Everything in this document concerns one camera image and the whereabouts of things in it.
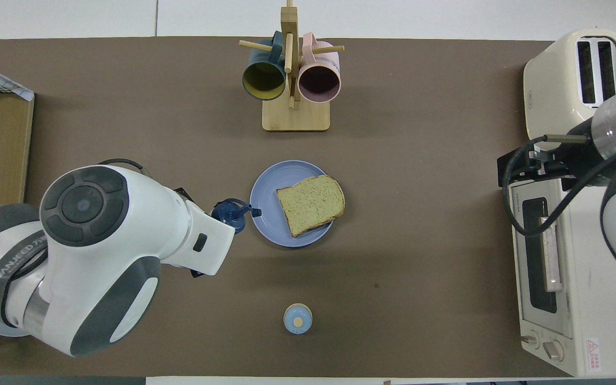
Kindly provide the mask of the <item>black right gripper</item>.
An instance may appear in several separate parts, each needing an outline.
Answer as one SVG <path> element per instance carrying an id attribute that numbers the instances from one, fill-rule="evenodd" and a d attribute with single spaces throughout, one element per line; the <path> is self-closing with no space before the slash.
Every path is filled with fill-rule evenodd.
<path id="1" fill-rule="evenodd" d="M 586 136 L 587 142 L 560 144 L 551 151 L 554 159 L 548 163 L 545 163 L 545 151 L 527 150 L 520 155 L 509 172 L 508 184 L 526 181 L 540 182 L 563 177 L 562 191 L 571 191 L 577 186 L 583 188 L 591 185 L 591 178 L 584 176 L 604 161 L 592 141 L 591 124 L 591 120 L 585 120 L 567 132 L 569 135 Z M 513 150 L 497 158 L 499 188 L 505 185 L 504 176 L 515 153 L 516 150 Z"/>

